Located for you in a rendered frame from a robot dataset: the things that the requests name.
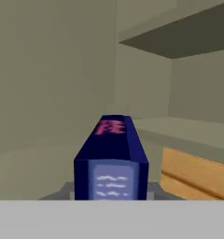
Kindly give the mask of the olive green cabinet door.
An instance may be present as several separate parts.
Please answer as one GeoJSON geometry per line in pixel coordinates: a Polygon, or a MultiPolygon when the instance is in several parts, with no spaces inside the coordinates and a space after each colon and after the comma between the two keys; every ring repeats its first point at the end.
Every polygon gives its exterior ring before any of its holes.
{"type": "Polygon", "coordinates": [[[39,199],[114,101],[116,0],[0,0],[0,200],[39,199]]]}

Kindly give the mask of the olive green open cabinet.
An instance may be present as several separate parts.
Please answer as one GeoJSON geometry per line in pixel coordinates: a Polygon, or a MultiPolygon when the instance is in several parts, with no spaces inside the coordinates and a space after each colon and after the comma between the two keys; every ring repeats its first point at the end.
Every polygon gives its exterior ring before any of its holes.
{"type": "MultiPolygon", "coordinates": [[[[118,40],[179,1],[117,0],[118,40]]],[[[169,59],[119,43],[116,101],[134,119],[150,180],[161,178],[164,148],[224,164],[224,50],[169,59]]]]}

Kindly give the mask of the olive green cabinet shelf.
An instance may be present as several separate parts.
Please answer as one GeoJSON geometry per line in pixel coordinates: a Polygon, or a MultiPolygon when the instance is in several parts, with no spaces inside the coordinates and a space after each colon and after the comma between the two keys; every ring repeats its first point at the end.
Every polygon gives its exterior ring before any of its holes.
{"type": "Polygon", "coordinates": [[[180,0],[119,33],[119,43],[169,59],[224,50],[224,0],[180,0]]]}

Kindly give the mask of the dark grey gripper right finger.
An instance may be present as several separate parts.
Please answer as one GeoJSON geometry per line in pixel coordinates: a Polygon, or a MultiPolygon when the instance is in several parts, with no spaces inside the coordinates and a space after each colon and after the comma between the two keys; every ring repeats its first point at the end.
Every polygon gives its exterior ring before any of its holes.
{"type": "Polygon", "coordinates": [[[158,182],[149,182],[147,184],[147,198],[149,200],[180,200],[180,197],[175,196],[162,189],[158,182]]]}

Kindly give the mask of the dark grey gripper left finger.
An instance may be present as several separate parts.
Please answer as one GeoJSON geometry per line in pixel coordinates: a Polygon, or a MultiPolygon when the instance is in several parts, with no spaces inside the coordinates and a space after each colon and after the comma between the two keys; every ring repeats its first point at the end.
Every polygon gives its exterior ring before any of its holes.
{"type": "Polygon", "coordinates": [[[75,189],[73,182],[66,182],[63,187],[50,195],[43,197],[43,200],[73,200],[75,198],[75,189]]]}

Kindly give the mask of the dark blue cereal box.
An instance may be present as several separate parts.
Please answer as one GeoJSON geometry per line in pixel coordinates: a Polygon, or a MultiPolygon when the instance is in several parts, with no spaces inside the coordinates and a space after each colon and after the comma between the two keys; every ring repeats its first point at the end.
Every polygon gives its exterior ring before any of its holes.
{"type": "Polygon", "coordinates": [[[145,200],[148,160],[129,116],[104,115],[74,159],[77,200],[145,200]]]}

